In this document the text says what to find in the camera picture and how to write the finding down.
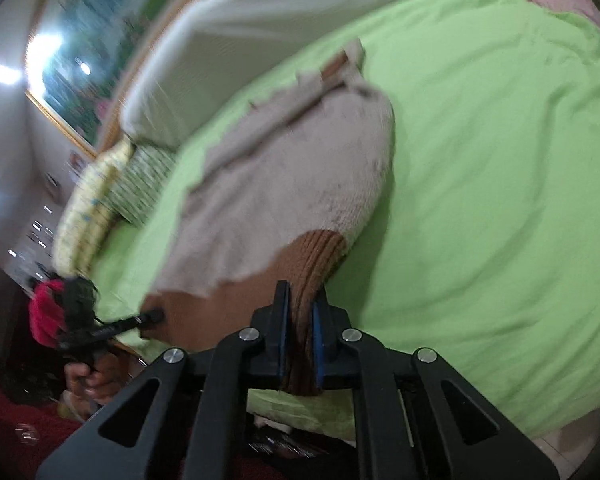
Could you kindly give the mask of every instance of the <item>green bed sheet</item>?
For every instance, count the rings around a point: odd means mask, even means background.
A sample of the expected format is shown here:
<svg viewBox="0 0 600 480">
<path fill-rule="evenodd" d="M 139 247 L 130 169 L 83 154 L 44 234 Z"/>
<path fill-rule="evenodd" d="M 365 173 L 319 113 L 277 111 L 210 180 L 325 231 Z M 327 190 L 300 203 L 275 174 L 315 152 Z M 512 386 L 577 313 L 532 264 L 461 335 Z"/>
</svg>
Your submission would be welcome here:
<svg viewBox="0 0 600 480">
<path fill-rule="evenodd" d="M 138 310 L 206 148 L 248 102 L 355 36 L 363 74 L 394 106 L 394 161 L 331 303 L 389 348 L 437 349 L 531 437 L 599 406 L 600 30 L 526 0 L 404 0 L 253 82 L 183 148 L 149 223 L 112 232 L 94 269 L 98 313 Z M 252 392 L 250 408 L 353 436 L 344 392 Z"/>
</svg>

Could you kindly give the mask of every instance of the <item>triangular cutout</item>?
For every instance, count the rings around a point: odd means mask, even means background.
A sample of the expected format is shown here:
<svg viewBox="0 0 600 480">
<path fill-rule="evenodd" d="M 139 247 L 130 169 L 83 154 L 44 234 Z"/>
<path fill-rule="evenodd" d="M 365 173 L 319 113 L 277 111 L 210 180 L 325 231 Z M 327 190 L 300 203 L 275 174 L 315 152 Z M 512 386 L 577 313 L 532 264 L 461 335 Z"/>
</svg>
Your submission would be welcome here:
<svg viewBox="0 0 600 480">
<path fill-rule="evenodd" d="M 455 384 L 442 381 L 441 386 L 465 444 L 472 446 L 498 434 L 496 423 Z"/>
<path fill-rule="evenodd" d="M 160 387 L 158 379 L 150 379 L 136 394 L 109 417 L 100 427 L 100 436 L 117 442 L 120 446 L 133 447 Z"/>
</svg>

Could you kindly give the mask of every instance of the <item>bright light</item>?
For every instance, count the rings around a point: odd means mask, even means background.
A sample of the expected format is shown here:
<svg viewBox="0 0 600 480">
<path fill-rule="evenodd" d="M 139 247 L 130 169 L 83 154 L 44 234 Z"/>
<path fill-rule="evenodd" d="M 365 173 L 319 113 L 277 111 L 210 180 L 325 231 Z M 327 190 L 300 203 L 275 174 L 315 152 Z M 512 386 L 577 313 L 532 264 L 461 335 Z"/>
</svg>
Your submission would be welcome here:
<svg viewBox="0 0 600 480">
<path fill-rule="evenodd" d="M 9 68 L 0 64 L 0 83 L 5 85 L 12 85 L 20 81 L 22 72 L 14 68 Z"/>
<path fill-rule="evenodd" d="M 60 45 L 62 37 L 59 34 L 37 34 L 27 45 L 27 78 L 33 95 L 42 97 L 45 94 L 42 72 Z"/>
</svg>

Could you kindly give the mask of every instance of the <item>framed painting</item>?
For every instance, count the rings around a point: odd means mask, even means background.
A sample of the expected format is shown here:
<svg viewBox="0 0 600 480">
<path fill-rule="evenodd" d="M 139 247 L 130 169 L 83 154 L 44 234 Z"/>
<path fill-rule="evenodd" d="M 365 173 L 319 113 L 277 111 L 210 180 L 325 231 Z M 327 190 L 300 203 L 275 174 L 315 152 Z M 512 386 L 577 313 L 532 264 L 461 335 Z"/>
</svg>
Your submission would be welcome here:
<svg viewBox="0 0 600 480">
<path fill-rule="evenodd" d="M 169 0 L 42 0 L 27 45 L 27 95 L 76 145 L 99 130 L 125 67 Z"/>
</svg>

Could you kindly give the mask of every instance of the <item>tiled floor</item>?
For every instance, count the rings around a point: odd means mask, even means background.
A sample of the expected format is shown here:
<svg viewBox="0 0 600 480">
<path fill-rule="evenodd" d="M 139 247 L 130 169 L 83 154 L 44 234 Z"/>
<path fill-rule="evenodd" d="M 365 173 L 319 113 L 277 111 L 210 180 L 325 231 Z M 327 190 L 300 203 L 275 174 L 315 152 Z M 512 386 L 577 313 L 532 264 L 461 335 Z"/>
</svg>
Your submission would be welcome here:
<svg viewBox="0 0 600 480">
<path fill-rule="evenodd" d="M 554 462 L 560 480 L 565 480 L 587 457 L 599 436 L 600 408 L 534 440 L 534 443 Z"/>
</svg>

